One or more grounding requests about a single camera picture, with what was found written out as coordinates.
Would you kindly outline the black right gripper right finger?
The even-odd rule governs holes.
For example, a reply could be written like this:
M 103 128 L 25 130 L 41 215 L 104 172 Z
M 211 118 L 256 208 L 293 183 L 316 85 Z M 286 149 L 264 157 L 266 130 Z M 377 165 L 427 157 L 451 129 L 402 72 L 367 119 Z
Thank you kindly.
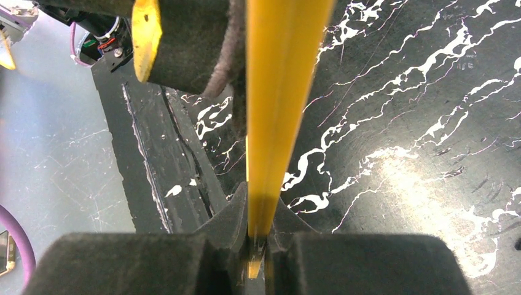
M 268 238 L 267 294 L 470 294 L 453 252 L 417 234 L 321 234 L 282 201 Z

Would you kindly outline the yellow black eraser pad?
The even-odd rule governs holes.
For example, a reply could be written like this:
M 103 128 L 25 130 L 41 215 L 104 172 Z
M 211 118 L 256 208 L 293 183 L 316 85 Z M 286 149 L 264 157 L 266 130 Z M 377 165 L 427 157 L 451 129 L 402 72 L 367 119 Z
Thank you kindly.
M 232 90 L 232 126 L 246 136 L 245 1 L 135 1 L 134 70 L 140 82 L 215 99 Z

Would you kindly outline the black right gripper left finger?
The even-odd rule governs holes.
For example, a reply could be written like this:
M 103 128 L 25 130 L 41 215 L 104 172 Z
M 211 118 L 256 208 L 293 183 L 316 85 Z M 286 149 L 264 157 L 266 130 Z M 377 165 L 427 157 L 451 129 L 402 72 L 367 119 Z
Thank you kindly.
M 25 294 L 241 294 L 247 184 L 189 234 L 67 234 L 40 260 Z

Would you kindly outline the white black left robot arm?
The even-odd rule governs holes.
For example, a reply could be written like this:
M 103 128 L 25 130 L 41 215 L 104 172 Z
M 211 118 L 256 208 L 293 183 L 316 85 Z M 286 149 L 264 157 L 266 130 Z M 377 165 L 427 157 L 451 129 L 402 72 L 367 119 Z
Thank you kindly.
M 128 17 L 100 14 L 86 8 L 90 1 L 33 1 L 43 13 L 71 28 L 71 58 L 91 68 L 106 58 L 110 72 L 133 57 Z

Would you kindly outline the yellow-framed whiteboard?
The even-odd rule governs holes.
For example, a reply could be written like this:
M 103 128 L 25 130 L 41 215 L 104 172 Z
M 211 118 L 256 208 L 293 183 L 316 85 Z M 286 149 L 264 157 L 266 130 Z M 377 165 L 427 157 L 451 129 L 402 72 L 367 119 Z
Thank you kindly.
M 334 1 L 246 3 L 248 268 L 261 269 Z

